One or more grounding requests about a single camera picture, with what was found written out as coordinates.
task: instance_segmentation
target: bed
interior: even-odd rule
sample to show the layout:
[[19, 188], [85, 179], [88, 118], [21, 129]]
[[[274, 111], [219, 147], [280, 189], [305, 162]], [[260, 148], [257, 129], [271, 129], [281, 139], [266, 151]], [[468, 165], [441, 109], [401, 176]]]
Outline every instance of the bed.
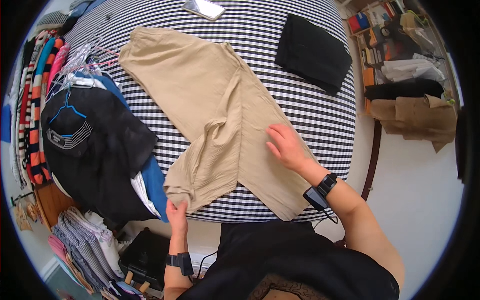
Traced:
[[[347, 37], [333, 0], [215, 0], [226, 8], [215, 22], [181, 9], [184, 0], [107, 0], [82, 16], [65, 36], [75, 49], [93, 33], [102, 38], [100, 46], [120, 48], [129, 41], [136, 26], [165, 27], [192, 34], [211, 42], [229, 42], [247, 62], [280, 105], [318, 161], [346, 179], [352, 158], [355, 132], [355, 92], [352, 68], [336, 96], [328, 96], [315, 85], [275, 65], [275, 53], [287, 13], [307, 18], [345, 44]], [[166, 175], [170, 165], [186, 150], [189, 142], [168, 121], [154, 101], [116, 62], [103, 67], [115, 81], [133, 114], [158, 136], [156, 160]], [[277, 219], [258, 198], [237, 184], [235, 191], [188, 216], [210, 222], [263, 222]], [[294, 221], [326, 218], [309, 206]]]

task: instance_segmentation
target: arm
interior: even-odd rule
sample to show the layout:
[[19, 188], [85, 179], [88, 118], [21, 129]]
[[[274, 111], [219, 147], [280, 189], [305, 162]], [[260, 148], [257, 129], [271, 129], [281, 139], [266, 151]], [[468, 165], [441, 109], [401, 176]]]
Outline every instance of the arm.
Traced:
[[[317, 186], [330, 173], [318, 162], [304, 155], [299, 137], [283, 124], [270, 125], [266, 132], [276, 146], [267, 146], [288, 169], [297, 172], [312, 186]], [[342, 221], [349, 249], [362, 252], [387, 269], [403, 286], [405, 269], [395, 247], [388, 241], [367, 203], [346, 182], [337, 178], [337, 184], [327, 195], [332, 210]]]
[[[182, 202], [178, 209], [173, 205], [172, 201], [167, 200], [167, 217], [172, 226], [172, 236], [170, 238], [171, 255], [188, 252], [187, 232], [188, 224], [185, 211], [187, 210], [187, 202]], [[184, 291], [188, 290], [193, 284], [188, 276], [181, 274], [179, 267], [167, 265], [165, 267], [165, 300], [175, 300]]]

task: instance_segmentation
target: hand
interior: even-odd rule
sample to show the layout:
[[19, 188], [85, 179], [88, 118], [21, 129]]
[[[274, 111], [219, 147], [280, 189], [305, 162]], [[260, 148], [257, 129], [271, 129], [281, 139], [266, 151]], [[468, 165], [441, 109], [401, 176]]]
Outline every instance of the hand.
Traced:
[[298, 172], [308, 160], [301, 147], [298, 134], [284, 124], [272, 124], [268, 127], [265, 131], [277, 145], [275, 146], [273, 143], [267, 142], [268, 148], [280, 160], [282, 165]]
[[165, 209], [165, 212], [167, 213], [170, 226], [172, 226], [172, 236], [187, 236], [188, 223], [187, 216], [185, 215], [187, 206], [188, 203], [186, 201], [180, 203], [179, 207], [176, 207], [170, 199], [167, 200], [167, 208]]

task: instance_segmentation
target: pink hanger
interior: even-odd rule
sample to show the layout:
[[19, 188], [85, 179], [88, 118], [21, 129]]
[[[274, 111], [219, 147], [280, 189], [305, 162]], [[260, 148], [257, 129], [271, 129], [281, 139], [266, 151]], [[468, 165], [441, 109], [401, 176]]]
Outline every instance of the pink hanger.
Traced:
[[[108, 49], [105, 49], [103, 47], [95, 47], [95, 49], [99, 49], [99, 50], [103, 50], [103, 51], [106, 51], [108, 53], [111, 53], [111, 54], [115, 54], [115, 55], [119, 55], [117, 52], [114, 52], [112, 50], [108, 50]], [[108, 60], [108, 61], [104, 61], [104, 62], [99, 62], [99, 63], [91, 63], [91, 64], [88, 64], [87, 67], [90, 67], [90, 66], [101, 66], [101, 65], [104, 65], [104, 64], [108, 64], [108, 66], [111, 66], [114, 62], [118, 61], [119, 59], [118, 58], [114, 58], [112, 60]]]

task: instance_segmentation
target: smartphone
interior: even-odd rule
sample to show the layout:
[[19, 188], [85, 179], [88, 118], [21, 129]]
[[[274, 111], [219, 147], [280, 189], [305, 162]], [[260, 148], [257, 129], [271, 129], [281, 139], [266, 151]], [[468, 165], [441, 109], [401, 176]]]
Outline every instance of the smartphone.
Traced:
[[182, 8], [210, 21], [215, 21], [225, 11], [225, 8], [207, 0], [187, 0]]

